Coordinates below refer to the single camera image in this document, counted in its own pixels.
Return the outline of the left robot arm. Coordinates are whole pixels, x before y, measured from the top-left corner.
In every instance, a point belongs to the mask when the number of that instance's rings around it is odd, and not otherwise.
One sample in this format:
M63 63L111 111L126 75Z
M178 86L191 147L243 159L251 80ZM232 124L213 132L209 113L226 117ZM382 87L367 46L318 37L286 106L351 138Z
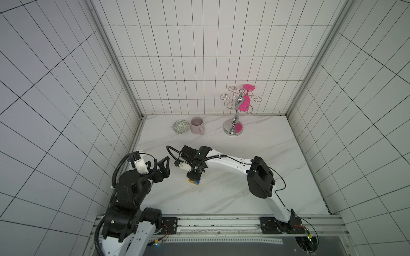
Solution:
M94 233L99 256L142 256L148 246L163 243L170 235L160 209L141 209L152 185L169 177L169 157L146 162L144 156L128 153L114 169L113 194Z

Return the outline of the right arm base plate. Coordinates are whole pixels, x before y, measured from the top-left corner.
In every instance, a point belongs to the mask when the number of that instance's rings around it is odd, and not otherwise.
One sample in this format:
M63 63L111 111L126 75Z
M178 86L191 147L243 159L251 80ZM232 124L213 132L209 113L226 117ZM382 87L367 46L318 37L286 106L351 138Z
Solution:
M294 217L287 223L278 221L275 217L261 217L259 221L263 234L305 234L300 217Z

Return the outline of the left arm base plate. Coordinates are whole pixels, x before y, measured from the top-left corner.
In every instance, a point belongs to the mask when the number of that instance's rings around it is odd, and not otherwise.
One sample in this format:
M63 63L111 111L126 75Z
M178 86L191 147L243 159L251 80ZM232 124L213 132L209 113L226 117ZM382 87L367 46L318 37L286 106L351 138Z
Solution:
M158 235L175 235L177 233L178 218L177 217L163 217L161 229L157 232Z

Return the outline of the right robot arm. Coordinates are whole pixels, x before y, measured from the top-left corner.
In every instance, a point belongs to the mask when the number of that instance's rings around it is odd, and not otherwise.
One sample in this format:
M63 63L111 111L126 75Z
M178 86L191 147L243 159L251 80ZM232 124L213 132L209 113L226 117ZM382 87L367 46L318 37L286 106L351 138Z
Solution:
M246 177L248 189L252 195L264 199L272 210L271 222L263 226L263 232L269 234L291 234L306 232L302 220L294 210L288 209L277 194L275 175L278 173L269 167L258 156L253 159L241 159L220 153L210 147L201 146L193 149L184 146L177 150L172 146L166 147L169 155L175 160L175 166L187 171L187 178L191 183L199 184L201 176L208 168L227 171Z

